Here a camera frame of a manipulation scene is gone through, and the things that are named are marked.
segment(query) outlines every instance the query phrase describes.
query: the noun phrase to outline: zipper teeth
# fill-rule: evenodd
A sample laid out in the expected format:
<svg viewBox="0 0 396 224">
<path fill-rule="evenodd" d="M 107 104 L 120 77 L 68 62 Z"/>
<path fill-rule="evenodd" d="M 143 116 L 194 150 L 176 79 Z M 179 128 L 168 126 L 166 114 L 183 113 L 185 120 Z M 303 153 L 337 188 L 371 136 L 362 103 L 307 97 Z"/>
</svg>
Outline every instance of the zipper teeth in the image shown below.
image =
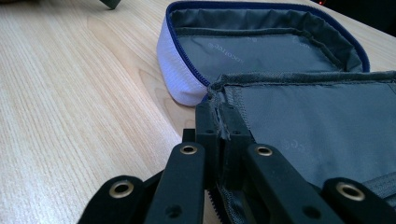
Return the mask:
<svg viewBox="0 0 396 224">
<path fill-rule="evenodd" d="M 230 191 L 228 191 L 227 189 L 221 189 L 220 194 L 223 196 L 223 199 L 225 198 L 223 203 L 224 203 L 225 211 L 227 212 L 228 218 L 231 220 L 231 222 L 233 224 L 244 223 L 242 221 L 241 214 L 237 211 L 237 208 L 236 208 L 236 210 L 233 209 L 233 208 L 237 207 L 237 206 L 235 206 L 235 202 L 234 202 L 235 198 L 234 198 L 233 194 Z"/>
<path fill-rule="evenodd" d="M 218 189 L 211 189 L 208 191 L 210 202 L 218 216 L 220 223 L 222 224 L 230 224 L 230 219 L 227 216 L 227 212 L 225 211 L 225 206 L 222 201 L 219 190 Z"/>
<path fill-rule="evenodd" d="M 188 6 L 188 5 L 193 5 L 193 6 L 205 6 L 205 8 L 210 8 L 214 7 L 215 9 L 227 9 L 227 8 L 232 8 L 232 9 L 271 9 L 270 7 L 276 7 L 275 9 L 291 9 L 291 10 L 298 10 L 298 11 L 309 11 L 310 13 L 313 13 L 316 16 L 321 17 L 323 20 L 325 20 L 327 23 L 329 23 L 332 27 L 334 27 L 338 32 L 341 33 L 341 35 L 346 38 L 347 41 L 349 41 L 355 50 L 357 51 L 359 58 L 362 61 L 362 68 L 363 72 L 369 72 L 370 71 L 370 62 L 368 60 L 367 53 L 365 52 L 363 46 L 359 43 L 359 41 L 347 30 L 345 29 L 341 23 L 339 23 L 337 20 L 335 20 L 331 15 L 329 15 L 327 12 L 324 12 L 323 10 L 316 8 L 316 7 L 311 7 L 303 4 L 279 4 L 279 3 L 238 3 L 238 2 L 175 2 L 171 5 L 169 5 L 168 9 L 166 9 L 166 22 L 168 24 L 168 29 L 169 32 L 172 36 L 173 42 L 177 47 L 177 52 L 181 55 L 181 58 L 183 61 L 186 63 L 192 74 L 205 86 L 208 86 L 210 82 L 204 78 L 199 71 L 193 66 L 192 62 L 190 61 L 189 57 L 187 56 L 186 52 L 183 50 L 181 47 L 180 43 L 177 40 L 177 35 L 175 32 L 174 27 L 172 26 L 172 22 L 170 19 L 170 12 L 174 11 L 173 6 L 177 5 L 182 5 L 182 6 Z"/>
</svg>

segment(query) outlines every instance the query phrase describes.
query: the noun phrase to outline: black object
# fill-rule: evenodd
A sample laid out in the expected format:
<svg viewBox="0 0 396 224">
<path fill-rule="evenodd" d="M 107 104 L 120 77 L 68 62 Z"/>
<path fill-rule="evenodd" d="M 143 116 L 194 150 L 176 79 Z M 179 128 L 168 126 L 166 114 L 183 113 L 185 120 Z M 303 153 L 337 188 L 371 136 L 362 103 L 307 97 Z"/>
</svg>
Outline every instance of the black object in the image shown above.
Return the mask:
<svg viewBox="0 0 396 224">
<path fill-rule="evenodd" d="M 103 2 L 109 8 L 114 9 L 117 7 L 117 5 L 121 0 L 100 0 L 100 1 Z"/>
<path fill-rule="evenodd" d="M 163 173 L 146 182 L 131 176 L 107 181 L 79 223 L 202 223 L 204 189 L 214 189 L 213 180 L 219 189 L 243 194 L 245 223 L 395 222 L 388 204 L 352 180 L 327 181 L 320 197 L 279 151 L 254 143 L 232 105 L 220 108 L 227 130 L 216 132 L 210 104 L 199 104 L 196 130 L 185 130 Z"/>
</svg>

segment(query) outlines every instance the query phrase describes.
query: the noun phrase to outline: metal grommet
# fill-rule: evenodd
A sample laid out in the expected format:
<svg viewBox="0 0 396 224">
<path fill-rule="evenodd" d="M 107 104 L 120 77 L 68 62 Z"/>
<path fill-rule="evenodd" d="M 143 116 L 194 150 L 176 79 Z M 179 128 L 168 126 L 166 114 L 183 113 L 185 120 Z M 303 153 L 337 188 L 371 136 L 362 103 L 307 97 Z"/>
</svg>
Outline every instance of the metal grommet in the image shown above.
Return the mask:
<svg viewBox="0 0 396 224">
<path fill-rule="evenodd" d="M 256 152 L 261 156 L 271 156 L 273 151 L 268 147 L 256 147 Z"/>
<path fill-rule="evenodd" d="M 110 196 L 116 199 L 124 198 L 134 191 L 134 185 L 129 180 L 121 180 L 114 183 L 110 188 Z"/>
<path fill-rule="evenodd" d="M 348 183 L 340 182 L 335 188 L 341 195 L 353 201 L 361 202 L 366 198 L 360 189 Z"/>
<path fill-rule="evenodd" d="M 197 151 L 198 151 L 198 148 L 193 147 L 193 146 L 184 146 L 183 148 L 180 149 L 180 152 L 185 155 L 192 155 Z"/>
</svg>

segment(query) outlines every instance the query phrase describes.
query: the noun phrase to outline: open case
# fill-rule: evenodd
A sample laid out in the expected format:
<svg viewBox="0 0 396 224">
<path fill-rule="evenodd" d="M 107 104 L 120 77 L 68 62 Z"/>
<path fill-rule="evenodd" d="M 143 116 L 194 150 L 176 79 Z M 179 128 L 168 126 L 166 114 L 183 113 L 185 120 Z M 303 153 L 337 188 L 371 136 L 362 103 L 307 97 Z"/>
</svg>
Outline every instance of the open case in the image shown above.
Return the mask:
<svg viewBox="0 0 396 224">
<path fill-rule="evenodd" d="M 332 17 L 176 2 L 157 50 L 171 95 L 196 105 L 196 129 L 163 173 L 104 184 L 81 222 L 103 212 L 96 220 L 200 223 L 204 189 L 223 223 L 396 220 L 396 73 L 369 73 L 364 49 Z M 122 198 L 135 203 L 108 196 L 120 181 L 134 184 Z"/>
</svg>

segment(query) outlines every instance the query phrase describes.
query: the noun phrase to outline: zippered pouch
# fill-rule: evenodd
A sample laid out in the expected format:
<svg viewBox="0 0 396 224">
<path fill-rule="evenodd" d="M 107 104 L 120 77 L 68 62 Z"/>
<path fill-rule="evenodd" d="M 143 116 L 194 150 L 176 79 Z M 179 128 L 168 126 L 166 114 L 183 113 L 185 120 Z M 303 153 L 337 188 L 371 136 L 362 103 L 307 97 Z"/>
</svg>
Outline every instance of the zippered pouch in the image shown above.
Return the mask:
<svg viewBox="0 0 396 224">
<path fill-rule="evenodd" d="M 307 6 L 175 2 L 157 45 L 173 98 L 197 105 L 220 75 L 250 72 L 368 72 L 358 41 L 328 14 Z"/>
<path fill-rule="evenodd" d="M 214 110 L 236 107 L 255 142 L 276 147 L 310 184 L 350 178 L 396 209 L 396 72 L 225 75 L 209 98 Z M 219 192 L 224 217 L 246 223 L 240 193 Z"/>
</svg>

